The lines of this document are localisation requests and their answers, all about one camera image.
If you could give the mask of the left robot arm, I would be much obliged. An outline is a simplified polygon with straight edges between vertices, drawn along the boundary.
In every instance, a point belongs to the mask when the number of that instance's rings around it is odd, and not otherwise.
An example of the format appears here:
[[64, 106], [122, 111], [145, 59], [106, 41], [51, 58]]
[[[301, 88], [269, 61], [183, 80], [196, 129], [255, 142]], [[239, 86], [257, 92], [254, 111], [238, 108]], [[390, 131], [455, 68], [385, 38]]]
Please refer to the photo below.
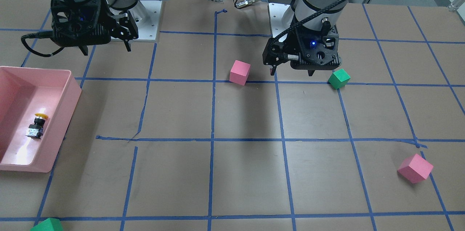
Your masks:
[[279, 65], [289, 62], [293, 69], [333, 70], [341, 65], [336, 22], [349, 0], [261, 0], [289, 5], [292, 16], [286, 28], [268, 39], [263, 64], [275, 75]]

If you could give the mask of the green cube near left arm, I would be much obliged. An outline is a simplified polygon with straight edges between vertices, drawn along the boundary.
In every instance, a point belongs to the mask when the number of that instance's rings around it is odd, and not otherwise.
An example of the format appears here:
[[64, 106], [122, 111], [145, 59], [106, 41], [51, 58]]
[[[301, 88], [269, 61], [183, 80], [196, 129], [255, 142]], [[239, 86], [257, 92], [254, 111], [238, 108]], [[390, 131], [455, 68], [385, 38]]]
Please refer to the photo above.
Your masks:
[[338, 69], [332, 72], [328, 79], [328, 83], [334, 90], [338, 90], [341, 87], [344, 87], [350, 79], [351, 76], [344, 69]]

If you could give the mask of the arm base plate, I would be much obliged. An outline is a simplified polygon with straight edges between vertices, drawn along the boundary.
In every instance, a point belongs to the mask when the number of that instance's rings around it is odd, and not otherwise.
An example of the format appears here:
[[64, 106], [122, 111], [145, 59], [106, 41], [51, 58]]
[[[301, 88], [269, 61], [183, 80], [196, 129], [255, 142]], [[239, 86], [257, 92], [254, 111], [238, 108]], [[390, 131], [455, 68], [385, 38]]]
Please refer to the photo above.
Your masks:
[[288, 4], [268, 4], [272, 37], [289, 28], [294, 18], [294, 11]]
[[138, 27], [138, 39], [132, 42], [156, 42], [163, 1], [142, 0], [129, 11]]

